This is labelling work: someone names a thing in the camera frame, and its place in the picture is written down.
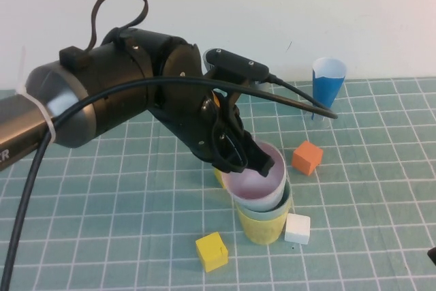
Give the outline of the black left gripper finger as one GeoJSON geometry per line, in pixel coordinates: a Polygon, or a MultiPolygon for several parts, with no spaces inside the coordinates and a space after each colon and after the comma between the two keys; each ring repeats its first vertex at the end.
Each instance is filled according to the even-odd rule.
{"type": "Polygon", "coordinates": [[[256,171],[262,177],[267,177],[275,164],[274,159],[260,148],[248,131],[244,131],[242,144],[247,158],[246,169],[256,171]]]}
{"type": "Polygon", "coordinates": [[[212,166],[218,170],[229,173],[241,173],[246,168],[246,155],[244,153],[212,153],[212,166]]]}

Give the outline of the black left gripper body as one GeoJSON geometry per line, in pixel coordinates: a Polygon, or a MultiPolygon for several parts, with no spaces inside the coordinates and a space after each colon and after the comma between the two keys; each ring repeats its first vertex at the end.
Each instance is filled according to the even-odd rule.
{"type": "Polygon", "coordinates": [[[153,116],[203,162],[212,153],[245,153],[244,125],[235,105],[210,89],[158,89],[153,116]]]}

